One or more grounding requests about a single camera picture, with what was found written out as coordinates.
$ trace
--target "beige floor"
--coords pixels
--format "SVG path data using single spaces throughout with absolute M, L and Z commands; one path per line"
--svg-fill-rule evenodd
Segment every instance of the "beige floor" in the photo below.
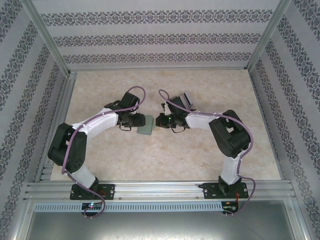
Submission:
M 234 110 L 251 129 L 255 144 L 244 158 L 241 174 L 257 180 L 280 179 L 266 129 L 246 70 L 98 71 L 78 74 L 66 122 L 78 123 L 120 100 L 127 89 L 139 85 L 147 92 L 140 113 L 156 118 L 162 112 L 158 89 L 170 96 L 191 95 L 194 107 L 204 112 Z M 139 97 L 142 92 L 133 91 Z M 223 167 L 210 131 L 186 129 L 174 134 L 155 127 L 152 135 L 107 129 L 86 149 L 85 164 L 100 180 L 166 181 L 217 180 Z M 55 166 L 51 180 L 66 180 Z

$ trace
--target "enclosure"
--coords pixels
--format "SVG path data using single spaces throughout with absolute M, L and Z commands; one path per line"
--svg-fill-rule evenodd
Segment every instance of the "enclosure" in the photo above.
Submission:
M 320 239 L 319 4 L 2 0 L 0 238 Z M 87 142 L 85 165 L 115 187 L 105 213 L 83 219 L 90 201 L 70 200 L 49 147 L 61 123 L 132 86 L 146 91 L 137 112 L 154 119 L 159 89 L 187 92 L 198 111 L 237 113 L 254 138 L 240 169 L 256 181 L 246 209 L 226 217 L 235 199 L 199 188 L 223 170 L 211 131 L 154 124 L 151 135 L 113 127 Z

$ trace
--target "patterned wallpaper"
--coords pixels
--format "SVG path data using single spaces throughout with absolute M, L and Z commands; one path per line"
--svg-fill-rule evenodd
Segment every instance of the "patterned wallpaper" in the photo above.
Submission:
M 250 73 L 285 179 L 320 239 L 320 7 L 294 0 Z
M 35 0 L 72 70 L 243 68 L 279 0 Z
M 38 170 L 64 76 L 18 0 L 0 0 L 0 240 Z

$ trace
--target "striped wall pattern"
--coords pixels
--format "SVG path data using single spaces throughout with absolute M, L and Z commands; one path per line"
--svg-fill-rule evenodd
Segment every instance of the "striped wall pattern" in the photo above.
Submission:
M 283 176 L 320 239 L 320 42 L 316 1 L 294 0 L 250 73 Z
M 65 80 L 19 1 L 0 1 L 0 240 L 34 181 Z
M 209 0 L 176 0 L 174 4 L 169 0 L 93 0 L 90 4 L 84 0 L 34 1 L 72 70 L 243 68 L 278 3 L 279 0 L 227 0 L 219 4 Z

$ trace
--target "robotic arm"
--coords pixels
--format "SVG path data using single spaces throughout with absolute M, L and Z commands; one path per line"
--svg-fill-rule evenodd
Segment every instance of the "robotic arm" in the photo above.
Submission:
M 62 167 L 64 165 L 68 144 L 74 132 L 80 127 L 69 148 L 65 170 L 77 183 L 97 192 L 99 180 L 84 165 L 87 142 L 104 130 L 116 125 L 119 125 L 119 128 L 123 131 L 130 131 L 132 127 L 144 126 L 146 124 L 145 116 L 136 113 L 139 103 L 140 99 L 137 96 L 126 92 L 122 100 L 107 104 L 100 112 L 85 121 L 71 125 L 60 124 L 48 151 L 49 159 L 58 166 Z
M 164 113 L 160 113 L 156 118 L 156 125 L 161 128 L 171 128 L 174 133 L 177 133 L 174 131 L 177 126 L 182 127 L 183 131 L 185 129 L 211 131 L 220 151 L 224 154 L 223 169 L 218 181 L 219 190 L 224 196 L 234 192 L 241 183 L 238 166 L 241 155 L 251 143 L 249 134 L 240 124 L 232 120 L 214 114 L 199 113 L 192 109 L 193 104 L 186 93 L 174 96 L 169 101 L 185 110 L 168 102 L 161 104 Z M 241 122 L 233 110 L 228 110 L 223 115 Z

